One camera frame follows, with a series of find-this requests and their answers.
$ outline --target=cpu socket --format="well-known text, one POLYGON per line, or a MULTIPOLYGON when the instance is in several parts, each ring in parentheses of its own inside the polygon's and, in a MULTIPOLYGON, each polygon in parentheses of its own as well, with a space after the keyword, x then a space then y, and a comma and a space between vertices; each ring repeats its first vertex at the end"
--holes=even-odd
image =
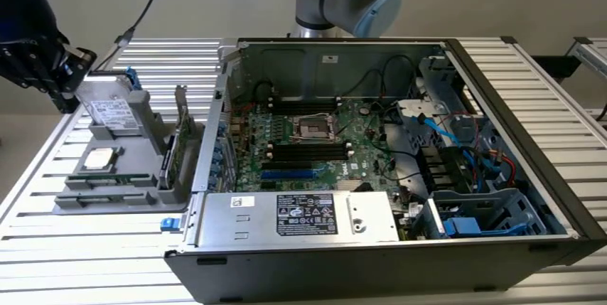
POLYGON ((302 139, 335 139, 334 118, 331 116, 321 117, 297 117, 294 118, 294 136, 302 139))

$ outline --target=blue latch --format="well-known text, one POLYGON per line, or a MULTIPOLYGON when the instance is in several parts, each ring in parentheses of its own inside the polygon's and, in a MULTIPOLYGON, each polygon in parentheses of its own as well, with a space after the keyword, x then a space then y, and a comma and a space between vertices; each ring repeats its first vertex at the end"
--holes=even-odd
POLYGON ((179 232, 179 230, 181 230, 181 228, 179 228, 181 222, 182 222, 182 220, 178 219, 178 218, 166 218, 161 222, 161 231, 162 232, 179 232))
POLYGON ((501 237, 501 236, 518 236, 525 234, 528 224, 520 223, 509 229, 504 230, 481 230, 476 218, 450 218, 443 221, 445 234, 449 237, 501 237))
POLYGON ((127 70, 125 71, 125 73, 127 74, 127 77, 131 80, 131 84, 134 85, 134 89, 135 90, 142 90, 143 88, 142 88, 141 77, 137 74, 137 71, 131 67, 129 67, 127 70))

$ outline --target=gray floor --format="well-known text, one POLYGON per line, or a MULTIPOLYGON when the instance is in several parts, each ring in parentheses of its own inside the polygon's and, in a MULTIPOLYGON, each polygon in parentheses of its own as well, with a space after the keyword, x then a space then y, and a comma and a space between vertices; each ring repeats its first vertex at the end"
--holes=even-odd
POLYGON ((0 114, 0 201, 29 167, 61 115, 0 114))

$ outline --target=white wall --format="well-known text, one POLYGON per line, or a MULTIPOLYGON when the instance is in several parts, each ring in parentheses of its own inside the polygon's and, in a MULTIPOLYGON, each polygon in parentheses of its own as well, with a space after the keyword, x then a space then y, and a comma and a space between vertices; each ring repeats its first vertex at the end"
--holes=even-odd
MULTIPOLYGON (((105 54, 135 21, 147 0, 50 0, 61 29, 73 43, 105 54)), ((294 0, 157 0, 139 37, 282 36, 294 21, 294 0)), ((405 0, 393 36, 513 35, 532 53, 561 54, 574 36, 607 36, 602 0, 405 0)), ((600 79, 570 83, 582 97, 600 79)), ((607 95, 607 83, 602 84, 607 95)), ((0 83, 0 112, 54 112, 35 91, 7 91, 0 83)), ((582 98, 586 106, 605 100, 582 98)))

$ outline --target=barcode sticker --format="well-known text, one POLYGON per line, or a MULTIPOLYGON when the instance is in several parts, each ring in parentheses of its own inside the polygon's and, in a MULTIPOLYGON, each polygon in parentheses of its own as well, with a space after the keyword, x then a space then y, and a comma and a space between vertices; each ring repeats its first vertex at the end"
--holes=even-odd
POLYGON ((137 129, 134 113, 125 99, 91 101, 103 125, 111 129, 137 129))

